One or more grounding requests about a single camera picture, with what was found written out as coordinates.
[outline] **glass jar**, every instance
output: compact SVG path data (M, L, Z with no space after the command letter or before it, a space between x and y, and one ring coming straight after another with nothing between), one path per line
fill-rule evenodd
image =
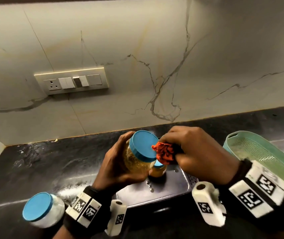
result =
M127 141L123 150L124 164L131 172L144 172L150 170L156 162L156 152L152 145L158 138L144 130L137 131Z
M64 215L64 202L55 195L41 192L24 205L22 217L31 225L39 228L48 228Z
M159 178L165 174L166 168L167 165L161 164L159 161L156 161L149 175L155 178Z

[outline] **blank switch plate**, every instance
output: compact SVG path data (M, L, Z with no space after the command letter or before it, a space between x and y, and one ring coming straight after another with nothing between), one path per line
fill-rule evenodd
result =
M104 67L50 72L34 76L47 95L109 87Z

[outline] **metal tray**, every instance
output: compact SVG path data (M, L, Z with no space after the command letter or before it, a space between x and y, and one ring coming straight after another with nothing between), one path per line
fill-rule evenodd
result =
M136 207L189 193L197 181L196 177L184 173L178 165L168 165L163 177L148 178L142 183L126 186L116 193L116 198L129 208Z

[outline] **crumpled cloth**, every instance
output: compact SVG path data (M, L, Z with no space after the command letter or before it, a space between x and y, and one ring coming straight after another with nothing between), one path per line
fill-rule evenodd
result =
M152 149L156 152L156 159L164 165L172 164L174 161L174 149L172 144L157 142L152 145Z

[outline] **plastic basket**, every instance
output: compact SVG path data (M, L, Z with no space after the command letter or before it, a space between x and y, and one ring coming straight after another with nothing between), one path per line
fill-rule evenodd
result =
M248 131L233 132L223 147L240 160L258 161L284 180L284 153L263 137Z

